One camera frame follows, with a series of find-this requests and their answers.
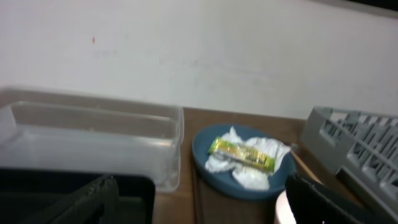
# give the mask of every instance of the blue plate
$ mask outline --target blue plate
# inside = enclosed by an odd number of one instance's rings
[[[256,129],[235,124],[233,126],[238,136],[240,136],[244,141],[253,137],[268,138],[268,135]],[[228,133],[231,127],[231,124],[212,125],[197,132],[193,138],[193,158],[201,176],[215,189],[235,198],[245,200],[260,200],[278,196],[285,189],[285,181],[287,176],[294,173],[296,170],[293,157],[290,155],[290,153],[286,154],[283,158],[279,170],[268,178],[270,188],[266,191],[244,189],[237,183],[236,180],[234,180],[231,171],[218,174],[207,172],[205,169],[205,163],[209,158],[207,151],[209,150],[210,145],[217,136],[222,136],[225,133]]]

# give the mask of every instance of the white tissue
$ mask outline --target white tissue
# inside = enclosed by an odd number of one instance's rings
[[[257,150],[275,158],[274,172],[279,169],[283,157],[290,151],[289,146],[285,146],[283,143],[275,139],[251,138],[247,141],[243,141],[236,134],[236,131],[233,127],[231,127],[231,129],[229,130],[229,133],[224,134],[221,138],[223,140],[227,140],[233,143],[242,143],[247,146],[255,147]],[[252,167],[243,166],[241,163],[232,161],[231,159],[224,159],[216,157],[214,155],[210,155],[205,164],[205,169],[211,173],[233,170],[232,176],[245,189],[269,189],[268,174]]]

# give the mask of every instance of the brown table surface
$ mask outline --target brown table surface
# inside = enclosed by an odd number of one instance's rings
[[[194,223],[191,144],[197,131],[211,124],[231,123],[246,125],[267,133],[282,142],[295,142],[301,146],[294,151],[296,163],[304,166],[310,176],[356,203],[358,200],[308,152],[299,142],[305,120],[229,113],[221,111],[184,109],[185,131],[181,145],[180,186],[170,194],[156,193],[153,223]]]

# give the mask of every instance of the yellow wrapper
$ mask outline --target yellow wrapper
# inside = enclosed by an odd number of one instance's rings
[[[275,167],[275,159],[269,157],[267,154],[258,151],[254,147],[234,144],[222,140],[220,137],[214,140],[208,153],[220,154],[269,172],[273,172]]]

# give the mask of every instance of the gray dish rack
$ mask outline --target gray dish rack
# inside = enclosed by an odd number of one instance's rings
[[[331,173],[344,171],[398,222],[398,116],[314,107],[301,141]]]

